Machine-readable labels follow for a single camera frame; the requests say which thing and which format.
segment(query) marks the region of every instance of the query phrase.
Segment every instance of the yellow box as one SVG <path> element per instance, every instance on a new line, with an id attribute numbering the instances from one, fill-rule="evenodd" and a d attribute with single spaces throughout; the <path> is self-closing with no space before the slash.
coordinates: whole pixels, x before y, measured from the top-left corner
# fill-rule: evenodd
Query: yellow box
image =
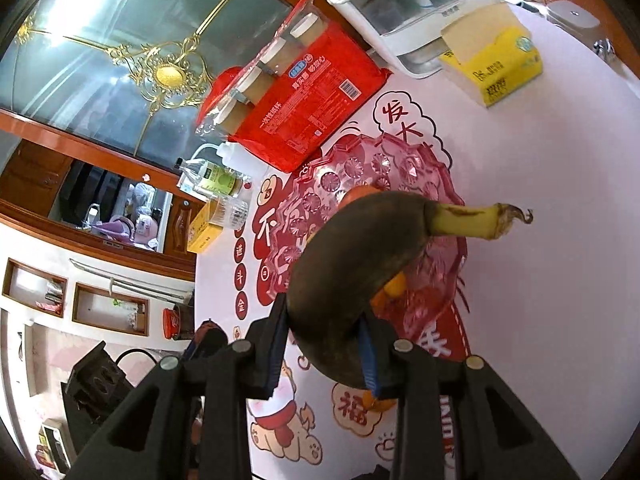
<path id="1" fill-rule="evenodd" d="M 481 10 L 482 13 L 476 17 L 471 13 L 463 17 L 460 23 L 449 25 L 456 25 L 454 37 L 449 40 L 451 43 L 462 41 L 465 32 L 468 33 L 466 44 L 461 45 L 466 60 L 461 62 L 456 57 L 456 49 L 446 37 L 452 31 L 447 29 L 443 30 L 443 38 L 452 50 L 442 54 L 440 60 L 449 79 L 476 102 L 489 107 L 542 73 L 542 59 L 531 41 L 530 32 L 520 24 L 506 4 Z M 496 17 L 494 24 L 501 23 L 506 28 L 494 36 L 492 43 L 487 43 L 487 27 L 482 27 L 482 22 L 492 15 Z"/>
<path id="2" fill-rule="evenodd" d="M 220 236 L 222 227 L 209 223 L 216 205 L 215 200 L 208 201 L 189 225 L 187 250 L 190 253 L 200 254 L 213 240 Z"/>

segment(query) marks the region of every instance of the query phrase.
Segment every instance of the plastic bottle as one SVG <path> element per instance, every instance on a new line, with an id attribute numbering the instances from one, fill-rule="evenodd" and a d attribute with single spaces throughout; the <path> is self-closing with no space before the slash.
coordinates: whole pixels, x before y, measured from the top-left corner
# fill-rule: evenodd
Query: plastic bottle
<path id="1" fill-rule="evenodd" d="M 196 192 L 210 198 L 221 194 L 237 196 L 242 187 L 242 178 L 204 158 L 179 158 L 174 168 L 184 173 Z"/>
<path id="2" fill-rule="evenodd" d="M 218 146 L 218 156 L 222 158 L 222 164 L 238 173 L 258 180 L 267 171 L 267 163 L 261 161 L 255 155 L 248 152 L 244 146 L 237 142 L 223 142 Z"/>
<path id="3" fill-rule="evenodd" d="M 239 198 L 223 195 L 211 201 L 216 204 L 211 209 L 209 223 L 232 229 L 239 229 L 244 225 L 249 212 L 247 202 Z"/>

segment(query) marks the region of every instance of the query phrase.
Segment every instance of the orange fruit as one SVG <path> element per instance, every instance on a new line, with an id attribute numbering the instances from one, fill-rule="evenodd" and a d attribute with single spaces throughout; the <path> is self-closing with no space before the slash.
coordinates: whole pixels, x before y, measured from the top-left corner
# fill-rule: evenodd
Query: orange fruit
<path id="1" fill-rule="evenodd" d="M 383 289 L 388 297 L 399 298 L 406 291 L 406 276 L 402 270 L 387 282 Z"/>
<path id="2" fill-rule="evenodd" d="M 362 405 L 365 410 L 369 410 L 370 412 L 384 413 L 396 405 L 396 400 L 377 400 L 370 390 L 366 390 L 362 394 Z"/>
<path id="3" fill-rule="evenodd" d="M 375 187 L 368 186 L 368 185 L 352 187 L 342 197 L 342 200 L 340 201 L 340 205 L 338 206 L 338 209 L 343 208 L 347 204 L 350 204 L 354 200 L 362 198 L 363 196 L 367 196 L 367 195 L 370 195 L 373 193 L 379 193 L 379 192 L 380 192 L 379 189 L 376 189 Z"/>
<path id="4" fill-rule="evenodd" d="M 383 288 L 381 288 L 378 291 L 378 293 L 369 300 L 369 304 L 371 305 L 373 314 L 375 314 L 376 316 L 380 316 L 380 314 L 382 314 L 382 311 L 385 307 L 385 303 L 386 303 L 386 294 Z"/>

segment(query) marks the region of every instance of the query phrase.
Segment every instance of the pink object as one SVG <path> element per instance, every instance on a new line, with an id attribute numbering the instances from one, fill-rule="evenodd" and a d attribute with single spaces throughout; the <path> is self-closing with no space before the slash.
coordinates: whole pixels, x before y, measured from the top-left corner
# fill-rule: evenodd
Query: pink object
<path id="1" fill-rule="evenodd" d="M 105 223 L 97 222 L 92 229 L 123 244 L 131 244 L 134 233 L 133 222 L 124 216 L 114 216 Z"/>
<path id="2" fill-rule="evenodd" d="M 46 310 L 47 312 L 53 312 L 54 314 L 62 313 L 62 305 L 60 304 L 41 303 L 36 301 L 36 306 L 42 310 Z"/>
<path id="3" fill-rule="evenodd" d="M 140 215 L 136 221 L 133 241 L 137 244 L 147 244 L 149 240 L 158 236 L 158 223 L 149 215 Z"/>
<path id="4" fill-rule="evenodd" d="M 363 184 L 464 204 L 453 189 L 446 166 L 424 144 L 409 145 L 388 134 L 377 139 L 349 136 L 309 164 L 276 212 L 278 224 L 272 231 L 271 253 L 266 260 L 271 296 L 287 290 L 290 265 L 302 254 L 309 235 L 338 211 L 348 190 Z M 393 324 L 400 337 L 416 341 L 453 300 L 465 259 L 464 238 L 433 238 L 404 270 L 407 292 L 388 301 L 381 317 Z"/>

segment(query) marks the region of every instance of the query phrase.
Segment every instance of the barcode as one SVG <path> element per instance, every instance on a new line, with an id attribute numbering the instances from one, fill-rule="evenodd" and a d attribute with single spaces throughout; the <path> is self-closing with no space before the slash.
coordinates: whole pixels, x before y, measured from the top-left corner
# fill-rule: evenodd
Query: barcode
<path id="1" fill-rule="evenodd" d="M 345 79 L 344 82 L 340 85 L 340 90 L 347 94 L 347 97 L 352 101 L 355 101 L 361 93 L 360 90 L 358 90 L 355 85 L 348 79 Z"/>

